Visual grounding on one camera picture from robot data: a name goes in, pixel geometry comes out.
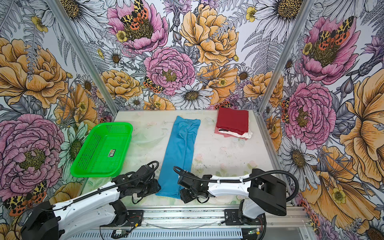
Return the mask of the blue t-shirt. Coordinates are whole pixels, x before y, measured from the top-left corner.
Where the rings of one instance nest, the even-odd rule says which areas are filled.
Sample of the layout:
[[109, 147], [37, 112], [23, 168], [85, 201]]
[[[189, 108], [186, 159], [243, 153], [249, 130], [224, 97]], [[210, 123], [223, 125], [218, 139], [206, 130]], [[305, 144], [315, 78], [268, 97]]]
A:
[[161, 190], [156, 193], [157, 196], [180, 198], [179, 175], [173, 170], [173, 167], [191, 171], [200, 124], [200, 120], [184, 119], [180, 116], [176, 118], [158, 179]]

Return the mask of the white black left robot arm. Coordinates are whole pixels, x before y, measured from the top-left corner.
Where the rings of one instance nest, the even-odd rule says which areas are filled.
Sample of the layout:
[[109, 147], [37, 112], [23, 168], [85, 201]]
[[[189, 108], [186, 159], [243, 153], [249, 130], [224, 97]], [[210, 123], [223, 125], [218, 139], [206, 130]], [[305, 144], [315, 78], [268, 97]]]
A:
[[90, 229], [129, 221], [122, 202], [128, 196], [140, 199], [161, 189], [155, 178], [159, 162], [152, 161], [136, 172], [118, 175], [105, 185], [85, 195], [64, 202], [49, 201], [37, 205], [20, 233], [24, 240], [67, 240]]

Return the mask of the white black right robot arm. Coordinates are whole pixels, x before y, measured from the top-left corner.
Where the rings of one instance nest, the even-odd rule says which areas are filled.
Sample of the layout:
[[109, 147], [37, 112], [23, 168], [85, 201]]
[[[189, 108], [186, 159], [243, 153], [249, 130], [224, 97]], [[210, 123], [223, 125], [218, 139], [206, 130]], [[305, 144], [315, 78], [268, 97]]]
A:
[[180, 198], [185, 204], [193, 200], [205, 203], [216, 197], [241, 196], [244, 197], [239, 207], [241, 220], [255, 220], [265, 213], [287, 215], [287, 186], [274, 176], [277, 171], [253, 169], [248, 175], [229, 178], [214, 175], [199, 178], [176, 166], [174, 171], [179, 175]]

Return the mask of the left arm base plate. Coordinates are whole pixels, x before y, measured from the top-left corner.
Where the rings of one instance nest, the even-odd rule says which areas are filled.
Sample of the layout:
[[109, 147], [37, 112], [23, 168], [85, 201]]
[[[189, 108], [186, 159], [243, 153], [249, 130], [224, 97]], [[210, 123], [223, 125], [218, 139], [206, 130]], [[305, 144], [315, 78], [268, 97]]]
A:
[[115, 219], [108, 224], [108, 227], [134, 227], [135, 225], [141, 226], [143, 219], [143, 210], [127, 210], [118, 214]]

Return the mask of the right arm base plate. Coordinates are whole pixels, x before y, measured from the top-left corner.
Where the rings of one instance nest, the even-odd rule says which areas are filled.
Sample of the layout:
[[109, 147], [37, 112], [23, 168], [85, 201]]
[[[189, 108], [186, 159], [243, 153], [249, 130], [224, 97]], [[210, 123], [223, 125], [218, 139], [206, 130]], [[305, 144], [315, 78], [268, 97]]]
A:
[[255, 219], [248, 218], [238, 209], [225, 209], [225, 224], [226, 226], [263, 226], [265, 222], [265, 214], [257, 216]]

